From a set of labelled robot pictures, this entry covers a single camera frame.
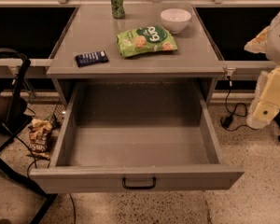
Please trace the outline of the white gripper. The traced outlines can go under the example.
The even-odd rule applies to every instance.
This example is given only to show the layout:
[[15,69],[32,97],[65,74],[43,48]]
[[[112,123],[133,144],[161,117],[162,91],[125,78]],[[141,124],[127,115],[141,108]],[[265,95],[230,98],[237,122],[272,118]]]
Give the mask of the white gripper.
[[[251,53],[264,53],[266,49],[268,27],[247,42],[244,50]],[[253,129],[262,129],[269,125],[280,111],[280,65],[271,72],[262,71],[255,89],[246,124]]]

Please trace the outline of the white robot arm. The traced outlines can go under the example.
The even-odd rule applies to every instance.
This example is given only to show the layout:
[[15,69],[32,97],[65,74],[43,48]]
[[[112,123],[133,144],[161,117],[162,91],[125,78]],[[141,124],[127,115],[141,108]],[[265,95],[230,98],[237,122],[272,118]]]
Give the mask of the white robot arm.
[[255,38],[244,46],[251,53],[264,53],[277,66],[271,72],[260,73],[255,98],[252,101],[246,124],[253,129],[262,129],[280,111],[280,12]]

